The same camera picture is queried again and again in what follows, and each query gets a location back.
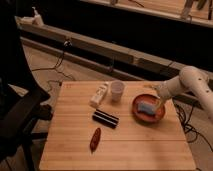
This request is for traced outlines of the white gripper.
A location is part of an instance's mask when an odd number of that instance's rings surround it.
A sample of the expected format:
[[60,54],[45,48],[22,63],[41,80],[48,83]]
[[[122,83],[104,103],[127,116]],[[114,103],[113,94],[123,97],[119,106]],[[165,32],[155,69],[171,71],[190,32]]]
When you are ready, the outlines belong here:
[[166,82],[161,82],[160,84],[155,85],[154,90],[156,91],[157,95],[161,98],[156,101],[155,111],[157,111],[164,105],[165,103],[164,100],[168,100],[171,98],[171,94],[169,92]]

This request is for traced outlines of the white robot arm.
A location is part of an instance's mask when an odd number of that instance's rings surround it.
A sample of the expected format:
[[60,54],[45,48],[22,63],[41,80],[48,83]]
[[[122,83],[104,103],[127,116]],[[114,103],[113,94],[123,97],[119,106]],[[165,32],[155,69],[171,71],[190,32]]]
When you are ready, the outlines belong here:
[[192,92],[198,99],[209,119],[213,122],[213,91],[210,89],[208,75],[194,66],[183,67],[172,79],[156,86],[159,97],[153,110],[157,111],[165,102],[185,92]]

